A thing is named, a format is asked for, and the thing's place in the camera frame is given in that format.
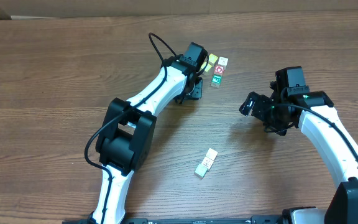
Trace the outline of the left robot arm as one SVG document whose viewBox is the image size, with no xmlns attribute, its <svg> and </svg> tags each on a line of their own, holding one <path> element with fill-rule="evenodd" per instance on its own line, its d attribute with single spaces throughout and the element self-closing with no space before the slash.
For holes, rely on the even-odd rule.
<svg viewBox="0 0 358 224">
<path fill-rule="evenodd" d="M 90 139 L 96 143 L 102 170 L 98 205 L 87 223 L 120 223 L 135 171 L 150 151 L 157 116 L 171 101 L 202 97 L 207 50 L 192 42 L 185 53 L 163 60 L 159 74 L 140 93 L 110 102 L 103 124 Z"/>
</svg>

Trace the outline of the white block blue H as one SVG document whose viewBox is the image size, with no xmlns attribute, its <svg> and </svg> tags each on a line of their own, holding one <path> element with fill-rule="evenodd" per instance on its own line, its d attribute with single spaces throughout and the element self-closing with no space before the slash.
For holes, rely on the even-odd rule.
<svg viewBox="0 0 358 224">
<path fill-rule="evenodd" d="M 207 168 L 207 170 L 210 170 L 210 168 L 212 167 L 214 161 L 208 157 L 205 157 L 203 159 L 203 161 L 201 162 L 201 165 L 204 166 L 205 168 Z"/>
</svg>

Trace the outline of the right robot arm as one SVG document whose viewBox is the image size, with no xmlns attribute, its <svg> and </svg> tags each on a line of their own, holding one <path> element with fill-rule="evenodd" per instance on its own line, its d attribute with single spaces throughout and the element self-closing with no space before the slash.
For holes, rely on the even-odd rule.
<svg viewBox="0 0 358 224">
<path fill-rule="evenodd" d="M 250 92 L 239 108 L 259 119 L 264 132 L 286 135 L 298 128 L 316 148 L 336 192 L 325 210 L 284 209 L 281 215 L 251 217 L 251 223 L 358 223 L 358 145 L 347 132 L 334 103 L 323 91 L 311 91 L 301 66 L 276 71 L 271 96 Z"/>
</svg>

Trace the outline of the yellow plain wooden block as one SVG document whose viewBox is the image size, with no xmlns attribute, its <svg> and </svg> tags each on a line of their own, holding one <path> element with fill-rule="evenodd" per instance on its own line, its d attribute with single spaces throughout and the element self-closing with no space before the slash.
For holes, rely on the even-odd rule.
<svg viewBox="0 0 358 224">
<path fill-rule="evenodd" d="M 216 159 L 217 155 L 218 155 L 218 152 L 215 151 L 215 150 L 212 149 L 212 148 L 209 148 L 208 151 L 207 151 L 207 153 L 206 153 L 206 157 L 207 157 L 208 159 L 211 159 L 212 161 L 214 161 L 214 160 Z"/>
</svg>

